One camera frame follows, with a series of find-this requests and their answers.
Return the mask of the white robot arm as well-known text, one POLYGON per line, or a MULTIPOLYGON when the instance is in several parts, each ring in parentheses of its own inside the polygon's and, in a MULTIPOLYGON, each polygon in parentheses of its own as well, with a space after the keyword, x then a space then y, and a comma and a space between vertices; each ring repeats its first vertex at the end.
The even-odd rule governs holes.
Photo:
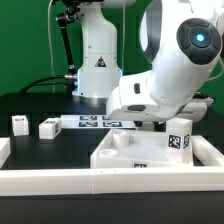
POLYGON ((221 61, 224 0, 153 0, 139 29, 140 46, 152 68, 123 75, 116 59, 116 28, 101 9, 135 1, 80 5, 83 65, 73 96, 81 102, 105 104, 111 120, 201 120, 213 99, 195 94, 221 61))

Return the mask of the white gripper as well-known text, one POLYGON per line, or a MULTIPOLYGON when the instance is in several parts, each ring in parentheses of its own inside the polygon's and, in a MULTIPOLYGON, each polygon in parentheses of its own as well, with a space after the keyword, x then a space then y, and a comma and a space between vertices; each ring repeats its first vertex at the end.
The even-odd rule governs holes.
POLYGON ((177 115, 177 118, 190 119, 199 122, 206 114, 207 109, 214 103, 214 98, 207 95, 196 95, 177 115))

